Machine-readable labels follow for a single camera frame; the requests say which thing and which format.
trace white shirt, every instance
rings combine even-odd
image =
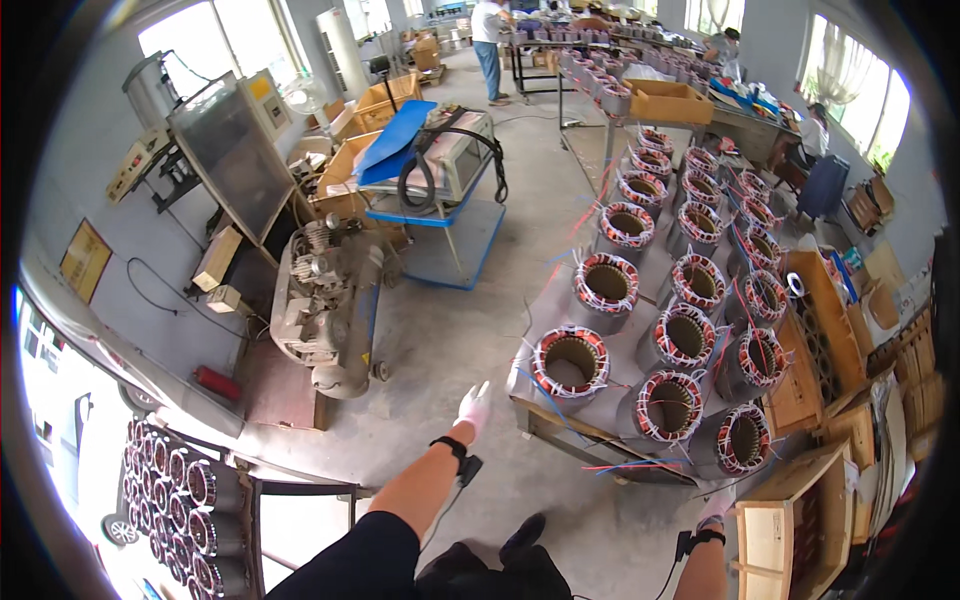
[[[473,41],[488,41],[496,43],[500,33],[500,17],[497,14],[503,7],[495,2],[477,2],[470,15],[470,28],[473,30]]]
[[[800,139],[803,142],[803,150],[806,156],[822,157],[827,155],[827,144],[830,143],[830,135],[820,121],[813,117],[807,117],[797,124],[800,130]]]

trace chair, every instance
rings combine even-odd
[[[800,193],[804,191],[806,180],[810,177],[810,167],[797,160],[796,152],[790,152],[799,144],[800,142],[789,146],[784,156],[785,161],[774,167],[774,175],[780,178],[774,188],[786,182],[795,196],[800,196]]]

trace worker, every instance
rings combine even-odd
[[[797,124],[800,143],[790,146],[787,153],[792,162],[812,168],[818,158],[827,154],[830,134],[827,131],[827,107],[817,102],[806,111],[810,118]]]
[[[450,430],[384,486],[353,529],[280,582],[267,594],[268,600],[570,600],[564,576],[546,549],[537,545],[546,525],[540,514],[527,518],[500,548],[502,571],[487,568],[465,544],[456,542],[414,578],[423,537],[442,508],[458,470],[463,470],[467,446],[480,436],[490,417],[489,388],[490,382],[479,390],[473,386],[464,396]],[[723,514],[731,503],[731,495],[718,493],[702,511],[697,527],[699,543],[681,575],[675,600],[726,598]]]
[[[704,53],[704,60],[716,62],[717,64],[727,64],[739,54],[737,45],[740,43],[740,32],[733,27],[728,27],[722,34],[714,34],[704,39],[704,46],[707,51]]]
[[[497,37],[500,34],[500,20],[505,19],[512,26],[516,21],[503,5],[506,0],[477,2],[470,16],[470,28],[473,30],[473,52],[480,60],[483,77],[487,80],[487,100],[492,107],[506,107],[510,104],[507,94],[500,91],[500,57],[496,52]]]

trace white glove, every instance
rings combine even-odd
[[[484,423],[490,418],[490,394],[487,393],[488,388],[490,388],[490,381],[484,381],[483,385],[480,386],[479,392],[477,392],[476,386],[470,388],[470,391],[467,392],[467,395],[464,396],[464,399],[460,402],[460,412],[458,413],[456,421],[453,422],[454,426],[463,421],[467,421],[473,425],[474,441],[480,437],[480,430],[483,429]]]
[[[736,486],[730,486],[713,493],[704,505],[700,516],[697,517],[697,531],[700,531],[708,522],[723,523],[723,517],[733,506],[736,500]]]

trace air conditioner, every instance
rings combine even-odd
[[[370,83],[347,15],[340,9],[330,9],[317,16],[317,27],[341,91],[347,100],[360,100]]]

